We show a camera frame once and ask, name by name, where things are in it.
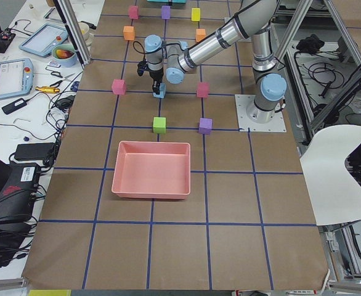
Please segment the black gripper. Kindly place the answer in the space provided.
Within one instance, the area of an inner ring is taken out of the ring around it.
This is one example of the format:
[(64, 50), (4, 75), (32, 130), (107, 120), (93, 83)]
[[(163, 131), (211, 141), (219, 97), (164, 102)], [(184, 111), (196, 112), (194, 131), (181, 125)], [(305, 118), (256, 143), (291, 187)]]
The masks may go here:
[(148, 72), (150, 77), (153, 79), (152, 90), (154, 94), (160, 94), (160, 85), (163, 81), (163, 69), (152, 70), (148, 66), (146, 60), (142, 60), (137, 64), (137, 74), (142, 76), (145, 72)]

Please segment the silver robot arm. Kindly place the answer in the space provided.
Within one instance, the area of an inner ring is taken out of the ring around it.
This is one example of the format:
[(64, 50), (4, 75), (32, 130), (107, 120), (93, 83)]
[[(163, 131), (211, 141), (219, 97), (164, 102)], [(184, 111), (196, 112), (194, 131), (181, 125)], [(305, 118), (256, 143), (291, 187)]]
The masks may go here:
[(164, 94), (163, 80), (180, 84), (186, 74), (207, 60), (242, 39), (250, 39), (258, 93), (247, 105), (246, 114), (255, 123), (268, 123), (287, 89), (285, 79), (277, 73), (270, 38), (270, 21), (276, 6), (276, 1), (271, 0), (242, 1), (239, 11), (225, 24), (191, 47), (183, 41), (166, 42), (157, 35), (149, 35), (141, 44), (143, 59), (137, 65), (137, 74), (147, 72), (153, 80), (153, 94), (160, 96)]

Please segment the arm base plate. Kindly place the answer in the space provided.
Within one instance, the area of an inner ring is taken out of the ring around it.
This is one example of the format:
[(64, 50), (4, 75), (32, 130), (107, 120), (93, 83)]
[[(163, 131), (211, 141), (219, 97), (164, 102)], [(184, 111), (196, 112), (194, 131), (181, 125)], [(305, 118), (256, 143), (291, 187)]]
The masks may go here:
[(259, 110), (252, 94), (236, 94), (238, 129), (244, 132), (285, 133), (286, 125), (279, 102), (271, 111)]

